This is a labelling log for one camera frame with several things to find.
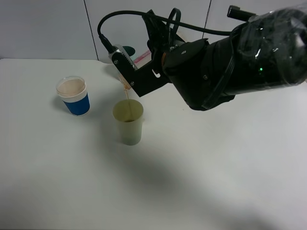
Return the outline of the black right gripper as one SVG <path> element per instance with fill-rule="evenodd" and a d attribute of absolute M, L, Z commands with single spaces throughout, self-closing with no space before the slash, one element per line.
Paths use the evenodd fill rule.
<path fill-rule="evenodd" d="M 148 34 L 147 46 L 168 52 L 172 29 L 151 17 L 143 17 Z M 124 57 L 115 54 L 114 64 L 139 97 L 171 83 L 186 104 L 196 111 L 207 111 L 235 98 L 226 93 L 235 67 L 230 38 L 209 44 L 207 39 L 183 43 L 169 53 L 154 51 L 152 60 L 134 70 Z"/>

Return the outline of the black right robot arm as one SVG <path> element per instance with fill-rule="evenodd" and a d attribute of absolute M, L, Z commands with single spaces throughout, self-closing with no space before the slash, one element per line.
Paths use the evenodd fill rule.
<path fill-rule="evenodd" d="M 137 68 L 115 47 L 111 60 L 144 96 L 171 83 L 193 110 L 206 111 L 238 94 L 299 85 L 307 78 L 307 6 L 252 16 L 224 39 L 185 42 L 145 17 L 151 61 Z"/>

